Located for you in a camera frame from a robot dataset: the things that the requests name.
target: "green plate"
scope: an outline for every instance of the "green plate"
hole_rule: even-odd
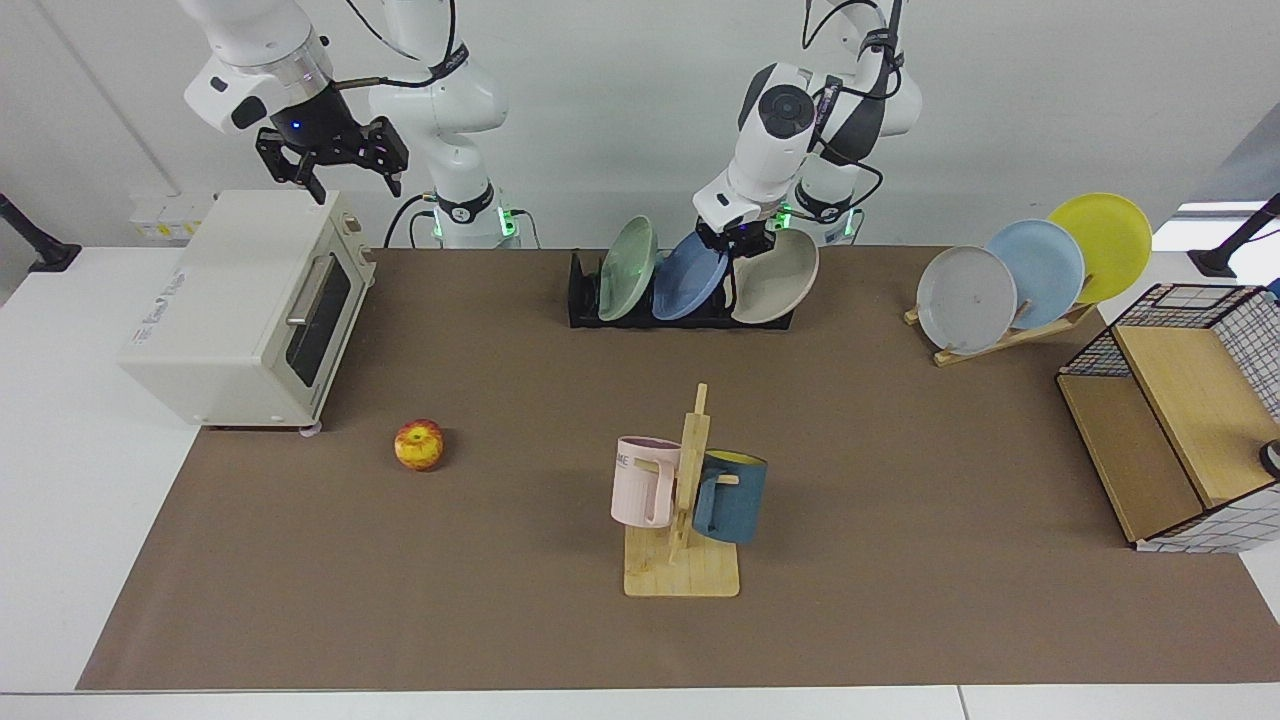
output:
[[[626,315],[640,302],[653,278],[658,238],[653,223],[636,215],[613,241],[600,266],[600,319],[605,323]]]

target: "apple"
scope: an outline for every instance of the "apple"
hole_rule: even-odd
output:
[[[410,470],[430,470],[444,454],[444,433],[431,420],[410,420],[396,433],[396,457]]]

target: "toaster oven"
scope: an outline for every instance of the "toaster oven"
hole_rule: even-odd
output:
[[[119,365],[192,424],[314,425],[374,282],[366,250],[340,192],[223,192]]]

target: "plate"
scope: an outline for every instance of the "plate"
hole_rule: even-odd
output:
[[[1132,286],[1151,259],[1151,223],[1132,200],[1110,192],[1073,197],[1050,213],[1084,254],[1080,302],[1102,302]]]
[[[777,232],[773,250],[733,260],[737,304],[733,319],[749,325],[777,320],[809,295],[818,277],[818,246],[797,229]],[[724,278],[726,291],[730,288]]]
[[[631,219],[600,265],[600,319],[612,323],[640,302],[658,259],[658,238],[644,215]]]
[[[708,249],[696,232],[685,236],[654,273],[653,316],[678,320],[696,310],[716,291],[727,266],[728,254]]]
[[[1018,307],[1029,302],[1012,327],[1042,328],[1075,304],[1084,282],[1084,255],[1071,233],[1048,220],[1019,220],[987,242],[1009,268],[1018,288]]]
[[[933,345],[956,355],[989,350],[1014,320],[1018,288],[1009,268],[984,247],[943,250],[915,291],[920,328]]]

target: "blue mug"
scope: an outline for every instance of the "blue mug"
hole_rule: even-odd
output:
[[[722,542],[751,542],[768,466],[753,455],[708,450],[698,484],[694,529]]]

